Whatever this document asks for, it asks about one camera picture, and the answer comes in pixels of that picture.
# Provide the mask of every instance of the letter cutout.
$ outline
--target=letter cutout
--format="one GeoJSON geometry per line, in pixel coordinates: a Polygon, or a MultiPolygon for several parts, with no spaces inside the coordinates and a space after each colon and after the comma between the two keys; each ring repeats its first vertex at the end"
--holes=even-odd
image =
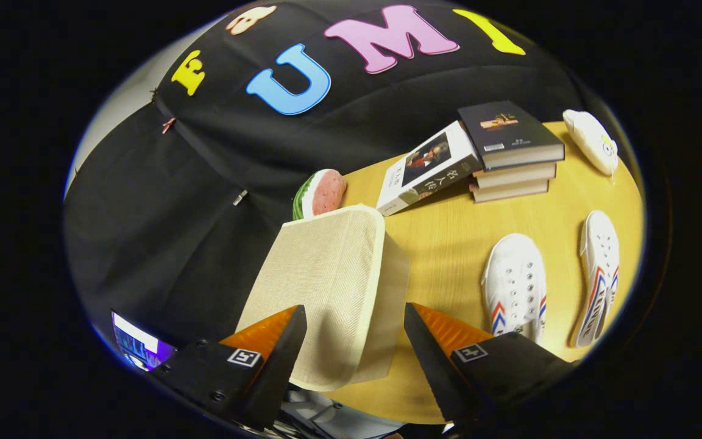
{"type": "Polygon", "coordinates": [[[305,55],[305,45],[296,44],[284,50],[275,62],[278,64],[291,64],[295,69],[307,77],[310,85],[307,90],[295,95],[284,88],[272,77],[272,69],[265,69],[257,73],[248,83],[246,91],[249,95],[258,95],[267,102],[275,111],[287,116],[300,114],[311,109],[321,102],[329,92],[332,80],[329,73],[324,70],[310,56],[305,55]]]}
{"type": "Polygon", "coordinates": [[[184,59],[183,64],[172,74],[172,82],[178,81],[186,87],[189,96],[193,96],[197,87],[204,79],[204,72],[198,72],[202,68],[202,62],[196,59],[200,51],[195,50],[184,59]]]}
{"type": "Polygon", "coordinates": [[[248,11],[243,12],[236,19],[229,22],[226,25],[226,30],[232,35],[239,35],[256,24],[257,21],[272,14],[276,8],[278,6],[257,6],[256,8],[248,9],[248,11]]]}
{"type": "Polygon", "coordinates": [[[410,37],[419,42],[418,50],[425,55],[438,55],[459,50],[456,42],[444,37],[408,5],[387,6],[381,10],[386,27],[378,27],[357,20],[343,20],[324,31],[326,37],[339,37],[359,52],[367,61],[364,69],[381,73],[397,65],[394,56],[380,53],[373,45],[386,48],[404,58],[413,58],[410,37]]]}
{"type": "Polygon", "coordinates": [[[480,16],[475,12],[463,11],[462,9],[452,9],[460,16],[465,17],[484,31],[488,37],[492,39],[492,46],[498,49],[499,52],[512,53],[513,55],[524,55],[524,49],[518,47],[513,41],[508,39],[498,28],[493,25],[488,18],[480,16]]]}

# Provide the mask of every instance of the white plush toy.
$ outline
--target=white plush toy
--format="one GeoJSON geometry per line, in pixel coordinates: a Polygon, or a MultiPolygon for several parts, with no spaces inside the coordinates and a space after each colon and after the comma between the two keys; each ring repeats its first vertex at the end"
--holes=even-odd
{"type": "Polygon", "coordinates": [[[562,118],[571,138],[590,162],[605,175],[614,175],[619,165],[616,142],[589,112],[565,110],[562,118]]]}

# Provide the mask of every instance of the blue letter u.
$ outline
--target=blue letter u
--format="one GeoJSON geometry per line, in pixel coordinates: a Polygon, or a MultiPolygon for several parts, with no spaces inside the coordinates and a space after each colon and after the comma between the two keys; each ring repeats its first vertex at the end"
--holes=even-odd
{"type": "Polygon", "coordinates": [[[275,62],[278,64],[291,64],[295,69],[307,77],[310,85],[307,90],[299,95],[294,95],[272,77],[272,69],[265,69],[257,73],[248,83],[246,91],[249,95],[258,95],[264,99],[275,111],[285,115],[306,112],[329,92],[332,82],[329,73],[319,66],[310,56],[303,52],[305,45],[296,44],[284,50],[275,62]]]}

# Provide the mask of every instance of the yellow letter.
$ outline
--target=yellow letter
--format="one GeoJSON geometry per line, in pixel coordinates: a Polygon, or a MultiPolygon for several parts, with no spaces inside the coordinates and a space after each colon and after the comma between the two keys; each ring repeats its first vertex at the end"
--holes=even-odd
{"type": "Polygon", "coordinates": [[[513,53],[514,55],[524,55],[524,50],[508,39],[498,28],[489,22],[489,19],[475,12],[463,11],[462,9],[452,9],[452,11],[473,22],[480,30],[484,31],[492,39],[492,46],[503,53],[513,53]]]}
{"type": "Polygon", "coordinates": [[[186,87],[189,96],[193,96],[194,92],[197,91],[197,87],[204,79],[204,72],[198,72],[202,68],[202,62],[197,58],[200,55],[200,51],[195,50],[189,53],[189,56],[183,61],[183,64],[178,67],[172,75],[172,82],[178,81],[186,87]]]}

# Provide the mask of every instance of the pink letter m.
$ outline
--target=pink letter m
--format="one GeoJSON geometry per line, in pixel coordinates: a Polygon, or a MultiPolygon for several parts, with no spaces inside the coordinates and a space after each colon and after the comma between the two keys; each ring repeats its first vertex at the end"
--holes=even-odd
{"type": "Polygon", "coordinates": [[[380,73],[397,65],[394,56],[382,55],[373,45],[386,48],[407,59],[413,58],[410,37],[419,42],[419,52],[425,55],[454,52],[459,49],[456,42],[441,35],[434,27],[408,5],[388,6],[381,10],[386,27],[356,20],[343,20],[324,31],[326,37],[339,37],[354,48],[365,61],[368,73],[380,73]]]}

